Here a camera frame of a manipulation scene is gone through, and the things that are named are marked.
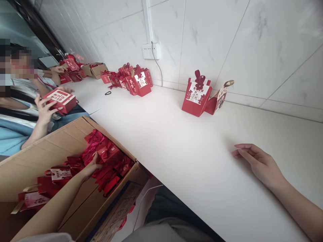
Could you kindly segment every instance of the power cord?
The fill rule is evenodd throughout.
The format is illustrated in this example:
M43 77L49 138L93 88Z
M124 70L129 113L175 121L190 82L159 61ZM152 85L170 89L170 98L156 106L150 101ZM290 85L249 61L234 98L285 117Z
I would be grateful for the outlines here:
M159 67L159 70L160 70L160 73L161 73L161 75L162 75L162 84L161 84L161 87L163 87L163 73L162 73L162 70L161 70L161 68L160 68L160 66L158 65L158 63L157 63L157 61L156 61L156 58L155 58L155 55L154 55L154 51L153 51L153 46L154 46L154 43L153 43L153 41L151 42L151 52L152 52L152 56L154 57L154 60L155 60L155 62L156 62L156 64L157 64L157 66Z
M149 189L146 191L145 195L144 195L144 196L142 197L142 199L140 200L140 203L139 203L139 209L138 209L138 214L137 214L137 218L136 218L136 221L135 221L134 229L132 230L132 232L134 232L134 231L135 231L136 223L137 223L137 220L138 220L138 217L139 217L139 212L140 212L141 202L142 202L142 200L144 199L144 197L146 196L147 192L148 192L149 190L151 190L151 189L154 189L154 188L157 188L157 187L162 187L162 186L163 186L163 185L159 185L159 186L155 186L155 187L149 188Z

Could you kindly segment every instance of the hand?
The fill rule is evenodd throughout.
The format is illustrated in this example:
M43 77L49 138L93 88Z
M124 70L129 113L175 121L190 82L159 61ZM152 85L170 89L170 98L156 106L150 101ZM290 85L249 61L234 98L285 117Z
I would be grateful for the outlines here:
M253 144L238 144L232 152L236 159L245 158L251 165L256 177L269 189L281 186L286 182L278 165L271 155Z
M68 92L68 93L72 93L72 92L75 92L73 89L70 89L68 87L65 87L65 86L59 86L57 89L60 89L64 92Z
M60 73L63 73L64 71L67 71L67 68L65 68L63 66L55 66L55 67L51 68L51 71L60 74Z
M52 106L54 106L57 102L51 102L49 104L46 104L46 102L48 102L50 100L50 98L45 98L40 100L40 95L37 94L36 98L35 98L35 103L37 105L38 108L38 124L43 124L43 125L48 125L51 117L53 116L54 113L56 113L58 110L63 109L62 107L58 108L58 109L53 109L50 110L50 108Z
M83 169L79 172L81 176L85 180L89 179L89 177L95 172L95 170L100 169L102 165L97 164L99 155L97 152L95 152L93 160Z

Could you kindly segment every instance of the floor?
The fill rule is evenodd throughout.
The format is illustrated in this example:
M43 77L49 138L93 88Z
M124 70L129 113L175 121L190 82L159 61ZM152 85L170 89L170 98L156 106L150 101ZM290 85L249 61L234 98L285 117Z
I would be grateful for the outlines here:
M150 208L150 206L155 198L155 194L158 191L158 188L149 190L147 192L146 196L145 197L143 197L143 196L145 195L146 191L149 188L154 187L154 186L158 186L161 184L162 183L155 177L153 177L152 179L150 179L146 183L146 185L144 186L143 190L141 191L141 193L139 194L139 196L136 200L136 206L135 206L134 210L127 215L127 222L125 223L123 228L114 235L111 242L121 242L128 235L130 235L132 233L134 228L136 230L136 229L140 228L141 226L143 226L146 214L147 214L148 209Z

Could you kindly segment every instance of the electrical outlet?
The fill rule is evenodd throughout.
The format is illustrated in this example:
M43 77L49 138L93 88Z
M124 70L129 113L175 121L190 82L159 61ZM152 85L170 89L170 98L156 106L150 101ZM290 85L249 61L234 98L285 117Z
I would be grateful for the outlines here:
M153 43L152 51L154 52L155 59L160 59L162 51L159 43ZM152 51L151 51L151 44L142 45L142 53L144 55L144 59L154 59L154 56L152 55Z

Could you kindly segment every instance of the white countertop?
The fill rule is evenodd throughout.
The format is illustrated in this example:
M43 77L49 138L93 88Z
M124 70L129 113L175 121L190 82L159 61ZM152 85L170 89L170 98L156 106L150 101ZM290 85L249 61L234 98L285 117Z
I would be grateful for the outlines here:
M323 124L225 102L200 117L181 110L185 93L154 86L144 97L88 78L69 83L80 105L224 240L308 241L234 144L254 143L323 208Z

